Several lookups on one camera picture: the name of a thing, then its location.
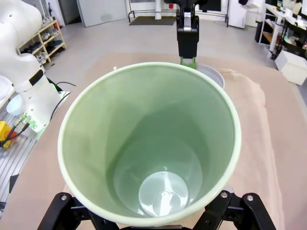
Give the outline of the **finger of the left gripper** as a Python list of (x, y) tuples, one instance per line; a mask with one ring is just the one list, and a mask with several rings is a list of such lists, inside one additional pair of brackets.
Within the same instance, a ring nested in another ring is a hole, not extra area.
[(195, 69), (196, 66), (196, 58), (185, 58), (185, 57), (180, 57), (180, 64), (192, 69)]

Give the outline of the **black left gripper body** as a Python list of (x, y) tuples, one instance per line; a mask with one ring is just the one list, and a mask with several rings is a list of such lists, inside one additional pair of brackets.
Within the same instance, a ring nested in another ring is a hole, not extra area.
[(199, 17), (195, 14), (197, 0), (177, 0), (176, 13), (178, 51), (181, 58), (195, 58), (199, 42)]

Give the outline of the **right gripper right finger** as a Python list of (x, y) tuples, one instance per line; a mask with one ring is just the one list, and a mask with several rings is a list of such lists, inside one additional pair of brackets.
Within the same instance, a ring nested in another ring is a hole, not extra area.
[(264, 203), (256, 193), (238, 197), (223, 190), (206, 207), (194, 230), (217, 230), (222, 222), (232, 222), (238, 230), (276, 229)]

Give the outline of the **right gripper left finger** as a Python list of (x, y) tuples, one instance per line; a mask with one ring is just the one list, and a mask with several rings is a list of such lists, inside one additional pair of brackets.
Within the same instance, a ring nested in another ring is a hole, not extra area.
[(76, 230), (82, 221), (89, 220), (95, 230), (118, 230), (116, 223), (106, 220), (86, 208), (77, 198), (69, 193), (54, 196), (39, 230)]

